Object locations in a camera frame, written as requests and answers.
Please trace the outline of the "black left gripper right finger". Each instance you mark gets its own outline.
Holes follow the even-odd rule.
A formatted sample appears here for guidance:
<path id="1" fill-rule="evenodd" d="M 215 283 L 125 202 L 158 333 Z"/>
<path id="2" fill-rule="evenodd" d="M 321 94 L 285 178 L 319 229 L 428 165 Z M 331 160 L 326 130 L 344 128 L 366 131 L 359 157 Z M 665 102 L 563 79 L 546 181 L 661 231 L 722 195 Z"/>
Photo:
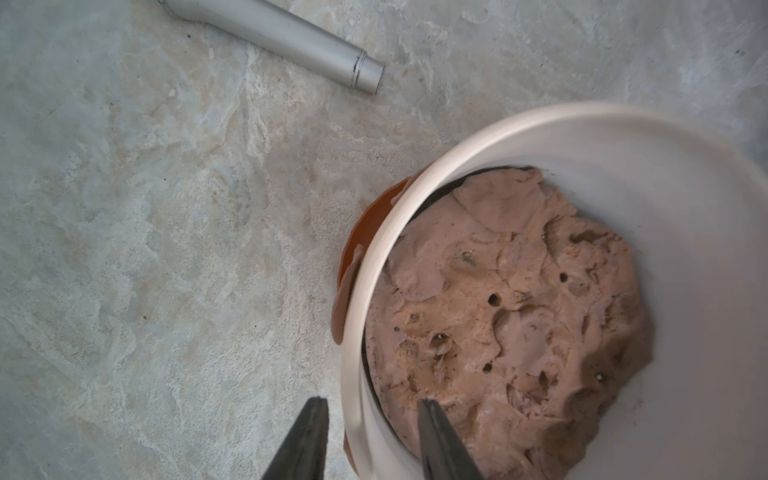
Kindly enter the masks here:
<path id="1" fill-rule="evenodd" d="M 421 463 L 426 480 L 482 480 L 441 405 L 433 399 L 418 402 Z"/>

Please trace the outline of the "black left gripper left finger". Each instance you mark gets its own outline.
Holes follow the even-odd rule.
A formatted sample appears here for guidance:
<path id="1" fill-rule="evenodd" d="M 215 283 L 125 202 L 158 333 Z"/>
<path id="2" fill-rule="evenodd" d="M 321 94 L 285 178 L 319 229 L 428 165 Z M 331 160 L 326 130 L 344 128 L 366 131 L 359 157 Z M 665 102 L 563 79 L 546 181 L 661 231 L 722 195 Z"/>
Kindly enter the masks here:
<path id="1" fill-rule="evenodd" d="M 262 479 L 323 480 L 328 430 L 328 401 L 309 398 Z"/>

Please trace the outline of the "white ceramic pot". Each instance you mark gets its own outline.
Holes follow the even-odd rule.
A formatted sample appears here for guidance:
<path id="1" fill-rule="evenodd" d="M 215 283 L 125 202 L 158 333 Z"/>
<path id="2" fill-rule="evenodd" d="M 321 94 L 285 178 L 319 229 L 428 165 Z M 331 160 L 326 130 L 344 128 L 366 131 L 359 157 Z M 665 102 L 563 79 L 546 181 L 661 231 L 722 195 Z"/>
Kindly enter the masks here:
<path id="1" fill-rule="evenodd" d="M 370 299 L 427 198 L 478 170 L 539 168 L 631 246 L 655 325 L 652 363 L 601 420 L 573 479 L 767 475 L 767 178 L 725 139 L 642 107 L 572 103 L 499 121 L 407 188 L 373 237 L 350 295 L 341 402 L 362 479 L 419 479 L 362 360 Z"/>

